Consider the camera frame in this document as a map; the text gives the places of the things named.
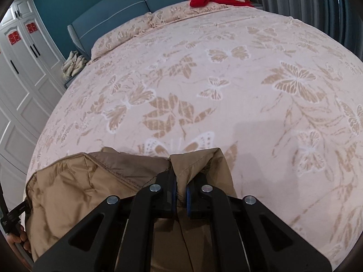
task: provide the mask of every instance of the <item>upholstered headboard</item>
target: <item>upholstered headboard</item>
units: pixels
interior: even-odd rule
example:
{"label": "upholstered headboard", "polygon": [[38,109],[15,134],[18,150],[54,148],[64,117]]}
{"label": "upholstered headboard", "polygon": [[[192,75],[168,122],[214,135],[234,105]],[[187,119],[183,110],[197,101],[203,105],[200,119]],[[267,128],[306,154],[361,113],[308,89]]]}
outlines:
{"label": "upholstered headboard", "polygon": [[130,19],[184,0],[102,0],[68,26],[68,33],[86,57],[96,40]]}

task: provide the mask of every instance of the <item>wardrobe door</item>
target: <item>wardrobe door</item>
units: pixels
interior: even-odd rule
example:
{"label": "wardrobe door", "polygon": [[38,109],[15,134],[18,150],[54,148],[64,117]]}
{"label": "wardrobe door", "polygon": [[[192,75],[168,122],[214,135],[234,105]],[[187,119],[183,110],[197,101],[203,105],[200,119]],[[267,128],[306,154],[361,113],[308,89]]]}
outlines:
{"label": "wardrobe door", "polygon": [[30,0],[15,0],[12,4],[19,19],[25,18],[34,13]]}
{"label": "wardrobe door", "polygon": [[48,107],[54,109],[64,91],[39,60],[36,50],[24,35],[20,22],[16,21],[3,28],[0,37],[6,43],[5,49],[13,57],[13,63],[24,80]]}
{"label": "wardrobe door", "polygon": [[17,14],[15,14],[15,9],[13,7],[10,7],[8,11],[6,11],[5,16],[2,18],[0,22],[0,28],[10,25],[16,20],[17,20]]}
{"label": "wardrobe door", "polygon": [[47,70],[54,77],[55,81],[64,89],[62,80],[62,64],[63,61],[51,47],[47,40],[42,24],[39,23],[35,14],[21,20],[21,27],[26,33],[30,45],[33,47],[38,59],[43,63]]}
{"label": "wardrobe door", "polygon": [[0,181],[9,210],[23,201],[27,176],[0,155]]}
{"label": "wardrobe door", "polygon": [[52,109],[46,106],[24,80],[23,70],[0,39],[0,100],[33,136],[39,137]]}
{"label": "wardrobe door", "polygon": [[0,100],[0,155],[23,173],[33,155],[37,138],[28,132]]}

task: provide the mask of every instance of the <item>gray curtain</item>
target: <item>gray curtain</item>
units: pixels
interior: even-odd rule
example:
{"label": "gray curtain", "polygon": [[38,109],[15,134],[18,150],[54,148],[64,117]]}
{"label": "gray curtain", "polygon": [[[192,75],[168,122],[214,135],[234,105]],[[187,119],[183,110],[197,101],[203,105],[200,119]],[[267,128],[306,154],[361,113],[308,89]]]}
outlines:
{"label": "gray curtain", "polygon": [[363,61],[363,22],[349,0],[253,0],[269,12],[308,23]]}

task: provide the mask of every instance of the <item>floral bedspread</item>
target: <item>floral bedspread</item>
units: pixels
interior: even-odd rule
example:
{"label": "floral bedspread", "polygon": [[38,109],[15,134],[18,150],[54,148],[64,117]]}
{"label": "floral bedspread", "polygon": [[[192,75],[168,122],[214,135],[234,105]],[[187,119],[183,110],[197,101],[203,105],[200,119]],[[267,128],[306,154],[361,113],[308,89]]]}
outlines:
{"label": "floral bedspread", "polygon": [[28,178],[104,146],[165,157],[220,147],[238,196],[256,196],[335,268],[363,230],[362,91],[363,63],[291,17],[230,7],[165,22],[86,66]]}

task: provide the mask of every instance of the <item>tan down jacket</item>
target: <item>tan down jacket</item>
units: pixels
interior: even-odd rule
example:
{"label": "tan down jacket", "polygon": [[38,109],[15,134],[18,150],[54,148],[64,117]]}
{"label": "tan down jacket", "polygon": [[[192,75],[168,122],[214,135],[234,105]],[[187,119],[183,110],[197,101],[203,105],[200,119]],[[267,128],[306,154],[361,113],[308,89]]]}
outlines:
{"label": "tan down jacket", "polygon": [[103,148],[65,157],[34,173],[26,186],[32,208],[26,231],[34,260],[106,197],[133,196],[171,166],[177,176],[178,220],[155,223],[151,271],[214,271],[209,226],[204,220],[189,220],[183,206],[186,186],[200,171],[209,184],[235,196],[231,173],[218,148],[173,154],[168,160]]}

